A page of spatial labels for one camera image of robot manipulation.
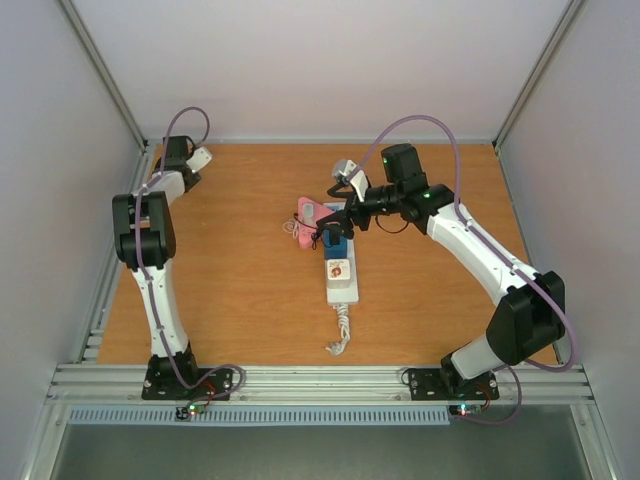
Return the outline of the white power strip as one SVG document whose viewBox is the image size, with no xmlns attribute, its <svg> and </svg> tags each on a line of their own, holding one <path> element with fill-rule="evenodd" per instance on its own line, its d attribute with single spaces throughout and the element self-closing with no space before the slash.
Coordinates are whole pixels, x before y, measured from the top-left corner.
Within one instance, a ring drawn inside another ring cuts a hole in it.
<svg viewBox="0 0 640 480">
<path fill-rule="evenodd" d="M 329 290 L 326 286 L 327 303 L 330 306 L 342 304 L 355 305 L 359 302 L 358 278 L 355 258 L 355 246 L 353 240 L 349 241 L 349 256 L 351 264 L 352 280 L 348 288 L 340 290 Z"/>
</svg>

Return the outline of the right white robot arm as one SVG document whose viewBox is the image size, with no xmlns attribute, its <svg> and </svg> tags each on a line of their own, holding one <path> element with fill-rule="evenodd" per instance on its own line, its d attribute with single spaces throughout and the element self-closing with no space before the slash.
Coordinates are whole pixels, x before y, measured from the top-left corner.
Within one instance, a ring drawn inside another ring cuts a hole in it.
<svg viewBox="0 0 640 480">
<path fill-rule="evenodd" d="M 553 271 L 541 274 L 512 255 L 481 227 L 443 184 L 430 184 L 417 150 L 397 144 L 381 153 L 387 182 L 371 185 L 353 161 L 338 161 L 328 191 L 344 207 L 316 222 L 316 234 L 336 243 L 368 229 L 380 215 L 399 215 L 448 250 L 480 283 L 495 306 L 475 340 L 446 355 L 440 382 L 447 397 L 461 397 L 490 371 L 515 366 L 561 339 L 565 286 Z"/>
</svg>

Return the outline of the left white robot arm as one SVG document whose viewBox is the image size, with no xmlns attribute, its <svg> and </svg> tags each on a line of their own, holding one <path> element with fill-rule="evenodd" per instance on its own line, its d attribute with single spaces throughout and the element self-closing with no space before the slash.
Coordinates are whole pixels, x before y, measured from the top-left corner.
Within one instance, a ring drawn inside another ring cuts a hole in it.
<svg viewBox="0 0 640 480">
<path fill-rule="evenodd" d="M 170 205 L 200 180 L 190 164 L 196 152 L 188 136 L 165 140 L 148 183 L 112 199 L 116 255 L 131 272 L 143 301 L 151 357 L 142 390 L 144 400 L 187 400 L 196 396 L 202 375 L 182 325 L 173 289 L 177 243 Z"/>
</svg>

